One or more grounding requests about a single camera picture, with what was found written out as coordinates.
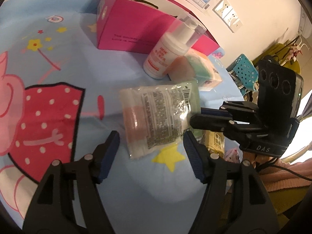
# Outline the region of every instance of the yellow star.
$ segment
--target yellow star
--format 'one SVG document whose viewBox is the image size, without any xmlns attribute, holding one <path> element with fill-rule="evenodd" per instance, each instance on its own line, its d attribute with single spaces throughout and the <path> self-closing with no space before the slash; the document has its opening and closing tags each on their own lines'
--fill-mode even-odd
<svg viewBox="0 0 312 234">
<path fill-rule="evenodd" d="M 90 28 L 91 32 L 96 32 L 96 23 L 94 23 L 93 25 L 88 26 Z"/>
<path fill-rule="evenodd" d="M 57 29 L 57 32 L 62 33 L 62 32 L 66 32 L 67 28 L 66 27 L 60 27 L 59 29 Z"/>
<path fill-rule="evenodd" d="M 174 172 L 175 163 L 185 160 L 180 152 L 177 151 L 177 145 L 169 145 L 160 150 L 160 153 L 152 160 L 154 163 L 164 163 L 169 171 Z"/>
</svg>

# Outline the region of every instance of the black plastic bracket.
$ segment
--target black plastic bracket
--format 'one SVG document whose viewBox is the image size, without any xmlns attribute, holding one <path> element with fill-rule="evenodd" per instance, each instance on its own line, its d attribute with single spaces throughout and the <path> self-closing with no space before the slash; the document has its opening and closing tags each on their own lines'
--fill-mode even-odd
<svg viewBox="0 0 312 234">
<path fill-rule="evenodd" d="M 277 215 L 260 177 L 249 161 L 226 162 L 210 154 L 191 131 L 183 143 L 195 176 L 207 184 L 197 216 L 188 234 L 276 234 Z M 233 180 L 228 222 L 219 228 L 227 180 Z"/>
<path fill-rule="evenodd" d="M 79 161 L 63 164 L 60 160 L 54 160 L 32 198 L 23 231 L 26 234 L 115 234 L 96 183 L 101 183 L 107 177 L 119 142 L 118 132 L 113 131 L 93 154 L 87 154 Z M 77 180 L 86 228 L 75 221 L 70 186 L 72 180 Z"/>
</svg>

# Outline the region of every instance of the barcode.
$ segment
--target barcode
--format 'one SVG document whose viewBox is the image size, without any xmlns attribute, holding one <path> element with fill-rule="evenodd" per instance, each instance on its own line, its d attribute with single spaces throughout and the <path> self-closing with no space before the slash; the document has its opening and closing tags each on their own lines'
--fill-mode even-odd
<svg viewBox="0 0 312 234">
<path fill-rule="evenodd" d="M 190 92 L 191 92 L 191 89 L 182 90 L 182 94 L 185 100 L 185 105 L 190 104 Z"/>
</svg>

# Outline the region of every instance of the red polka dot dress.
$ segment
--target red polka dot dress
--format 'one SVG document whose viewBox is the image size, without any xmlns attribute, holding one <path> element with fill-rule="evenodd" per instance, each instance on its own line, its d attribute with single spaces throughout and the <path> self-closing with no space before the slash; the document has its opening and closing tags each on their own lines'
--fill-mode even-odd
<svg viewBox="0 0 312 234">
<path fill-rule="evenodd" d="M 25 93 L 24 116 L 9 156 L 39 182 L 54 159 L 73 159 L 84 89 L 57 83 L 31 86 Z"/>
</svg>

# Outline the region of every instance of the camera lens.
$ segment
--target camera lens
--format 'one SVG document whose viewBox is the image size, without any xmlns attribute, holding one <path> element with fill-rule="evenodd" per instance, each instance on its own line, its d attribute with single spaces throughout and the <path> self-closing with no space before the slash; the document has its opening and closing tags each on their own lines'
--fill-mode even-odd
<svg viewBox="0 0 312 234">
<path fill-rule="evenodd" d="M 269 78 L 270 84 L 274 89 L 277 89 L 278 84 L 279 84 L 279 80 L 278 80 L 278 76 L 275 73 L 271 73 L 270 74 L 270 78 Z"/>
<path fill-rule="evenodd" d="M 266 71 L 264 69 L 261 70 L 260 75 L 263 80 L 266 80 Z"/>
<path fill-rule="evenodd" d="M 285 95 L 288 95 L 291 92 L 291 85 L 287 80 L 282 83 L 282 91 Z"/>
</svg>

